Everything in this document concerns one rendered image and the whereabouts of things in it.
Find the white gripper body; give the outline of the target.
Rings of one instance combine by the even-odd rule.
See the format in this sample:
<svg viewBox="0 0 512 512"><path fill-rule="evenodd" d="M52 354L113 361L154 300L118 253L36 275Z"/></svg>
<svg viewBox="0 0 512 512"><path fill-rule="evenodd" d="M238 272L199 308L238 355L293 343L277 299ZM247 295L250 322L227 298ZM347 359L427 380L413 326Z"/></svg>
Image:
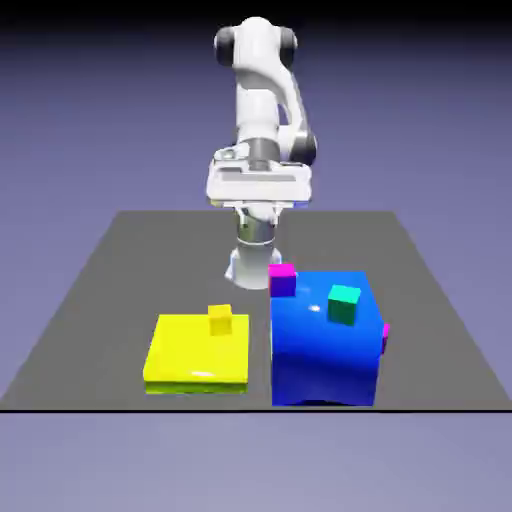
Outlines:
<svg viewBox="0 0 512 512"><path fill-rule="evenodd" d="M251 170L247 160L213 161L206 195L214 203L307 203L312 196L312 171L303 164L271 161L269 170Z"/></svg>

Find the large yellow box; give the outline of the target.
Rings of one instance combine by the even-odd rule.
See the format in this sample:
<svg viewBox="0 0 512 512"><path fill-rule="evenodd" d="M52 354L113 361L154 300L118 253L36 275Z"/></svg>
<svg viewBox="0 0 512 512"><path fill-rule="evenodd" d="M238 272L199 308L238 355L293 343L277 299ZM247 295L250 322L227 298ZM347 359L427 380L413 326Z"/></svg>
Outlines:
<svg viewBox="0 0 512 512"><path fill-rule="evenodd" d="M161 314L142 370L148 394L244 394L250 317L235 314L227 334L213 334L206 314Z"/></svg>

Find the large blue box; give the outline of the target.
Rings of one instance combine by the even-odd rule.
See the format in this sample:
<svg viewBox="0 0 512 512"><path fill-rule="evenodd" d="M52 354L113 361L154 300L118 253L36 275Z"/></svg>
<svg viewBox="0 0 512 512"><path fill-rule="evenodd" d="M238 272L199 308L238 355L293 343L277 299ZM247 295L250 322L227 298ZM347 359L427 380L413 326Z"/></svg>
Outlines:
<svg viewBox="0 0 512 512"><path fill-rule="evenodd" d="M333 285L361 289L353 325L328 319ZM385 322L363 271L301 271L292 297L270 299L274 406L374 404Z"/></svg>

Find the small teal cube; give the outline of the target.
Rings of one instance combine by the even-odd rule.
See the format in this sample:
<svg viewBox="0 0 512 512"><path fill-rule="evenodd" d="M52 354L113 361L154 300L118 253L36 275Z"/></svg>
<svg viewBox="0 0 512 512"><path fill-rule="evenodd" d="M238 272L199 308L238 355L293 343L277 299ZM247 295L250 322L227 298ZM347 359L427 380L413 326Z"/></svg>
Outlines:
<svg viewBox="0 0 512 512"><path fill-rule="evenodd" d="M328 319L331 322L353 325L360 296L360 288L333 285L328 295Z"/></svg>

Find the small yellow cube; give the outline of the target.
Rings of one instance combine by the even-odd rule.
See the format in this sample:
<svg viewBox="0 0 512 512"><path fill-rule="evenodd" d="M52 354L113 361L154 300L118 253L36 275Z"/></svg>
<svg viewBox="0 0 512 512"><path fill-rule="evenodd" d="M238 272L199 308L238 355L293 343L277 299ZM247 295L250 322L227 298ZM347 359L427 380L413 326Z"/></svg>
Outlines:
<svg viewBox="0 0 512 512"><path fill-rule="evenodd" d="M208 322L211 336L224 336L232 333L232 308L230 304L208 306Z"/></svg>

